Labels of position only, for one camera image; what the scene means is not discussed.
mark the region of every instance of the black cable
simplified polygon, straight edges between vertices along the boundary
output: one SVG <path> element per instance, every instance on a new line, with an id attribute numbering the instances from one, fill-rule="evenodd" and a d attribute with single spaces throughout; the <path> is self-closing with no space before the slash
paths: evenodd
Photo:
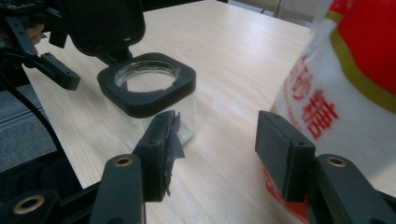
<path id="1" fill-rule="evenodd" d="M 40 120 L 43 126 L 46 128 L 50 138 L 52 139 L 53 144 L 55 145 L 56 149 L 64 153 L 64 149 L 62 148 L 61 143 L 59 142 L 58 136 L 56 136 L 55 131 L 52 129 L 52 126 L 47 121 L 46 117 L 23 95 L 21 94 L 7 79 L 5 74 L 3 73 L 2 69 L 0 68 L 0 85 L 3 86 L 4 89 L 9 91 L 17 100 L 23 103 L 32 113 Z"/>

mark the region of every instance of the red chinese text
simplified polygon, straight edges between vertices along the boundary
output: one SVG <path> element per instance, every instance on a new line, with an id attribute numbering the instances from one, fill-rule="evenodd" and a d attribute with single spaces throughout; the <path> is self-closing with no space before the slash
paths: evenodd
<path id="1" fill-rule="evenodd" d="M 334 111 L 334 104 L 330 104 L 323 96 L 322 90 L 315 90 L 308 105 L 303 108 L 302 119 L 306 128 L 318 139 L 322 132 L 332 126 L 338 115 Z"/>
<path id="2" fill-rule="evenodd" d="M 306 56 L 302 57 L 291 69 L 290 84 L 294 100 L 302 100 L 311 90 L 313 75 L 305 65 Z"/>

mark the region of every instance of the wooden table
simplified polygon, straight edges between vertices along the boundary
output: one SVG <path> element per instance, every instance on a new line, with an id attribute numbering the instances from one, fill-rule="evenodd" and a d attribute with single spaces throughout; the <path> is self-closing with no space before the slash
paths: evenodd
<path id="1" fill-rule="evenodd" d="M 162 203 L 147 203 L 148 223 L 298 223 L 265 190 L 254 151 L 259 110 L 269 110 L 304 47 L 303 26 L 217 1 L 145 13 L 147 31 L 133 55 L 164 53 L 197 73 L 196 135 L 177 160 Z M 105 162 L 130 153 L 106 112 L 96 75 L 106 66 L 78 52 L 71 41 L 51 52 L 77 72 L 66 91 L 37 70 L 27 70 L 83 187 L 101 178 Z"/>

